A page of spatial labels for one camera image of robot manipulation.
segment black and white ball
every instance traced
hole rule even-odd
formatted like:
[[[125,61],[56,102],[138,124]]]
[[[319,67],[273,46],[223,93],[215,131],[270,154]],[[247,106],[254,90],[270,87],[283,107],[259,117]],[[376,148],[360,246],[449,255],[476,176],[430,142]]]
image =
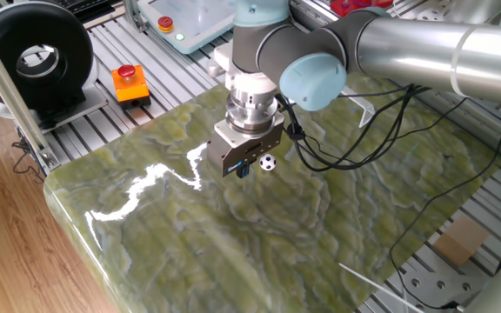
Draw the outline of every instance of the black and white ball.
[[[273,155],[264,155],[260,158],[260,167],[264,170],[274,170],[276,168],[276,158]]]

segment wooden floor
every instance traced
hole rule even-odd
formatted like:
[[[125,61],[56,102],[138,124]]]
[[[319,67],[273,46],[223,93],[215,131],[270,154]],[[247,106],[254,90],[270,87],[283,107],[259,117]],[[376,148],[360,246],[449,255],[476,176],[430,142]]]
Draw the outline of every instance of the wooden floor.
[[[115,312],[48,210],[43,185],[13,173],[17,139],[0,118],[0,312]],[[35,166],[24,161],[20,170]]]

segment light blue joint cap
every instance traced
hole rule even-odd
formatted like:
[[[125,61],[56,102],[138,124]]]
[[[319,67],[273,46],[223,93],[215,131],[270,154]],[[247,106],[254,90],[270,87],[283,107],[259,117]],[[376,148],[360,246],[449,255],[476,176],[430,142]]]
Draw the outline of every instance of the light blue joint cap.
[[[336,57],[315,53],[288,66],[279,80],[279,88],[304,110],[317,111],[339,95],[346,80],[347,72]]]
[[[386,10],[384,10],[380,7],[368,7],[368,8],[364,8],[364,9],[354,10],[353,12],[358,12],[361,10],[367,10],[369,12],[372,12],[374,14],[379,15],[380,17],[391,17],[390,13],[386,12]]]
[[[237,0],[235,25],[261,27],[289,17],[289,0]]]

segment marble surface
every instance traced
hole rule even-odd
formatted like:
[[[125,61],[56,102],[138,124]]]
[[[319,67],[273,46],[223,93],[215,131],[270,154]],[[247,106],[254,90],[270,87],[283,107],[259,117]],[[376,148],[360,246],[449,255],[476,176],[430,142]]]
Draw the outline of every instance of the marble surface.
[[[357,92],[394,88],[352,76]],[[205,161],[224,116],[222,86],[50,174],[45,195],[90,272],[122,312],[352,312],[372,289],[341,262],[382,282],[388,249],[436,194],[473,176],[492,151],[443,121],[399,140],[354,171],[312,173],[286,137],[272,172],[224,179]],[[378,108],[394,96],[373,98]],[[304,129],[341,154],[360,130],[360,109],[335,101],[297,110]],[[383,114],[353,159],[368,155],[397,110]],[[402,133],[438,115],[413,101]],[[396,249],[416,251],[483,183],[437,200]]]

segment emergency stop button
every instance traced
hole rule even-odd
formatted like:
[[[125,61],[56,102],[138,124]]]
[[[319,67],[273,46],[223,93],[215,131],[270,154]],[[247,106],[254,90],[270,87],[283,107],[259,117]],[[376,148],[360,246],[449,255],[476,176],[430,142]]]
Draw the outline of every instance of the emergency stop button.
[[[173,20],[171,17],[161,17],[157,20],[157,27],[164,33],[169,33],[173,30]]]
[[[123,65],[119,69],[117,69],[117,74],[124,79],[131,79],[135,76],[137,69],[134,66],[127,64]]]

